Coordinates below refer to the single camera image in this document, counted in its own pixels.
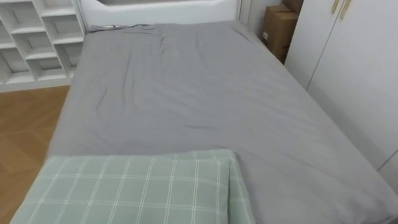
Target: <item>bed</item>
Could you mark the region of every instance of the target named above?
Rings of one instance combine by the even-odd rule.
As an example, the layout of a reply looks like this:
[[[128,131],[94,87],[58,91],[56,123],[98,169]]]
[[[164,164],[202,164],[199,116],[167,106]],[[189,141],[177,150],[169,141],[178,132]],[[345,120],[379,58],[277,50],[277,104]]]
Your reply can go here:
[[[257,223],[398,214],[397,195],[239,22],[86,36],[48,157],[208,149],[236,153]]]

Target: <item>wooden floor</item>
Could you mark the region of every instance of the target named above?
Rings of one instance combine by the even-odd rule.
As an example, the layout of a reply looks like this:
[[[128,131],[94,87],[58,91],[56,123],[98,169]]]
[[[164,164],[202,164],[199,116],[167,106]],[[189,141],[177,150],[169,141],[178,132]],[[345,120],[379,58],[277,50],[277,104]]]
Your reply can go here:
[[[10,222],[37,175],[68,89],[0,93],[0,224]]]

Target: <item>pillow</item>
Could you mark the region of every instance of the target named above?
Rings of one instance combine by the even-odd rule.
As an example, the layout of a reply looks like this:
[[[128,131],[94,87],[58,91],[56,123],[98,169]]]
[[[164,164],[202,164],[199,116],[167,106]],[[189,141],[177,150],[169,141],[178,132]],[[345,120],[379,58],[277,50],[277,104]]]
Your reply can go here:
[[[229,159],[50,158],[11,223],[228,223]]]

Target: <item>wardrobe door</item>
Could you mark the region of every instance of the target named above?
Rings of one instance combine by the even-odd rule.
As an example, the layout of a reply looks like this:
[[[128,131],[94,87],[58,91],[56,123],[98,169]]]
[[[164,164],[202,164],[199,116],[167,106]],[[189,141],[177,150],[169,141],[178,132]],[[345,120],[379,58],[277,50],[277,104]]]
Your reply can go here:
[[[285,67],[307,88],[344,0],[304,0]]]
[[[308,88],[377,169],[398,150],[397,9],[397,0],[352,0]]]

